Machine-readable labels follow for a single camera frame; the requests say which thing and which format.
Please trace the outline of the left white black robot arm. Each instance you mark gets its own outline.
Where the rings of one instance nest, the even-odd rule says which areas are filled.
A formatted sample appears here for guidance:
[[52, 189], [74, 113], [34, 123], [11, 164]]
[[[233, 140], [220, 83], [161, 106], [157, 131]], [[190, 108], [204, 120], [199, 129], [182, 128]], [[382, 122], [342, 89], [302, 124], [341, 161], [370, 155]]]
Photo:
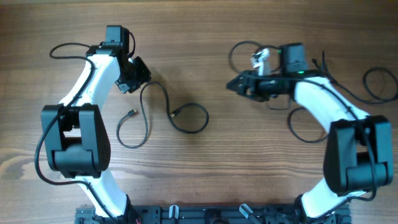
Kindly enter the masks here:
[[65, 184], [78, 184], [94, 203], [103, 222], [126, 219], [129, 199], [108, 166], [111, 145], [101, 109], [113, 85], [132, 93], [150, 80], [150, 71], [129, 44], [134, 36], [121, 25], [108, 25], [105, 40], [87, 47], [85, 67], [73, 88], [56, 105], [41, 112], [43, 134], [37, 149], [45, 148], [47, 162]]

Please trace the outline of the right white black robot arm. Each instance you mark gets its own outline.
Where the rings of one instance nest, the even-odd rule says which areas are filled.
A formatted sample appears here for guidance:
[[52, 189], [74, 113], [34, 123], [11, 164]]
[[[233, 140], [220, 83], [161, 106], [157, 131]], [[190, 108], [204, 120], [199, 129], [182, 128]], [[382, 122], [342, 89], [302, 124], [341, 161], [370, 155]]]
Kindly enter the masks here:
[[277, 48], [279, 65], [269, 66], [270, 47], [258, 44], [252, 69], [240, 71], [227, 89], [264, 102], [288, 95], [307, 110], [326, 132], [323, 178], [298, 196], [285, 219], [291, 223], [338, 222], [352, 200], [371, 201], [394, 177], [392, 127], [384, 116], [357, 108], [335, 89], [335, 80], [322, 63], [309, 68], [301, 43]]

